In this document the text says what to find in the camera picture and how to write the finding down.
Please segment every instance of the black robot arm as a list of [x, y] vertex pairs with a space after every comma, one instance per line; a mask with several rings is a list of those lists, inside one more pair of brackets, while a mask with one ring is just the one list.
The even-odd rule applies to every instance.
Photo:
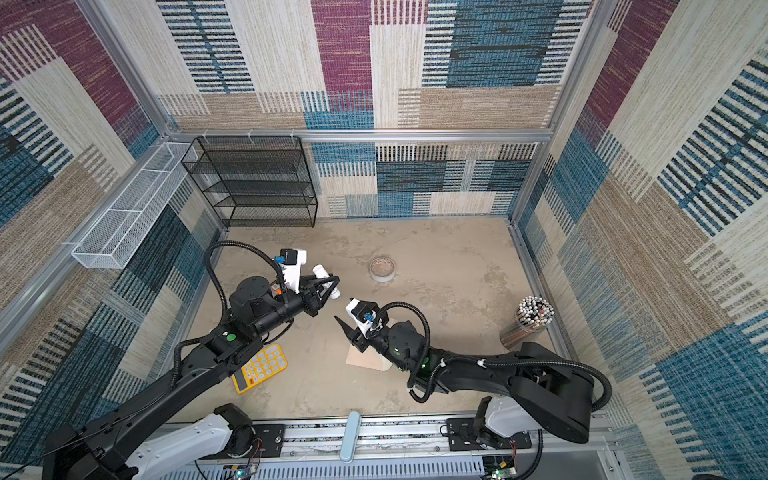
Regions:
[[[355, 318], [357, 328], [339, 317], [336, 321], [360, 352], [372, 346], [396, 367], [411, 372], [413, 385], [424, 392], [419, 397], [411, 391], [418, 402], [425, 402], [435, 391], [476, 390], [508, 396], [551, 434], [586, 443], [591, 413], [611, 397], [611, 384], [599, 370], [563, 359], [537, 343], [523, 343], [519, 352], [502, 355], [461, 355], [432, 347], [428, 337], [410, 322], [398, 322], [390, 328], [384, 309], [374, 302], [353, 299], [347, 312]], [[425, 324], [423, 314], [414, 311]], [[594, 403], [593, 376], [603, 384], [603, 395]]]
[[[219, 242], [206, 251], [206, 267], [217, 289], [220, 284], [208, 259], [213, 248], [223, 246], [241, 247]], [[250, 245], [247, 249], [257, 250]], [[51, 433], [45, 451], [53, 454], [45, 456], [43, 478], [131, 478], [137, 471], [125, 465], [126, 459], [149, 435], [202, 392], [245, 365], [264, 347], [267, 333], [284, 323], [289, 326], [301, 312], [316, 316], [339, 284], [339, 277], [302, 276], [298, 293], [285, 287], [281, 275], [277, 283], [280, 290], [275, 294], [270, 282], [260, 276], [243, 280], [230, 296], [231, 308], [224, 297], [220, 323], [207, 335], [182, 342], [174, 350], [171, 371], [82, 428], [64, 426]], [[181, 347], [191, 344], [197, 346], [182, 361]]]

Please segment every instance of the cardboard piece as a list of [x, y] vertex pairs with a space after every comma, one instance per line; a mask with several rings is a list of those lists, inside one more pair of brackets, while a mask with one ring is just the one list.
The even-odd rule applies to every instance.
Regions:
[[349, 346], [349, 352], [346, 354], [346, 362], [349, 365], [379, 370], [380, 372], [389, 370], [389, 367], [392, 366], [392, 362], [379, 355], [372, 347], [369, 347], [365, 353], [360, 353], [351, 345]]

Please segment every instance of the white cylinder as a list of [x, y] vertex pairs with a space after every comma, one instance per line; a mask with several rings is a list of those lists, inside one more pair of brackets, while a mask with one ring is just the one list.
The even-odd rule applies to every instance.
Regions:
[[[328, 278], [330, 276], [326, 268], [322, 265], [315, 265], [314, 268], [312, 268], [312, 271], [315, 273], [315, 276], [317, 278]], [[333, 287], [333, 291], [331, 292], [331, 298], [337, 299], [340, 296], [341, 296], [341, 292], [339, 291], [339, 288], [336, 286]]]

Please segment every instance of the red wire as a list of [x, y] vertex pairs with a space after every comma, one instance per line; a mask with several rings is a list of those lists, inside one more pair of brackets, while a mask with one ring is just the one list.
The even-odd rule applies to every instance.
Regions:
[[250, 467], [250, 463], [253, 461], [253, 457], [256, 456], [256, 452], [259, 452], [259, 463], [256, 464], [256, 470], [259, 469], [259, 466], [261, 465], [261, 449], [264, 447], [264, 442], [261, 439], [257, 439], [257, 443], [255, 444], [256, 450], [253, 451], [253, 454], [248, 459], [248, 463], [245, 464], [245, 468]]
[[515, 440], [509, 441], [509, 446], [512, 447], [512, 459], [515, 462], [515, 472], [518, 470], [518, 446], [515, 444]]

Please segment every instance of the wall-mounted mesh basket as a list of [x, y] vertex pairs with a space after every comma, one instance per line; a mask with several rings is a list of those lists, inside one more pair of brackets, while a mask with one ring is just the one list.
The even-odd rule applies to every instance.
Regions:
[[184, 155], [193, 157], [195, 150], [177, 143], [158, 148], [72, 256], [85, 268], [125, 268], [186, 176], [180, 162]]
[[317, 196], [299, 138], [198, 137], [190, 151], [183, 165], [225, 226], [315, 226]]

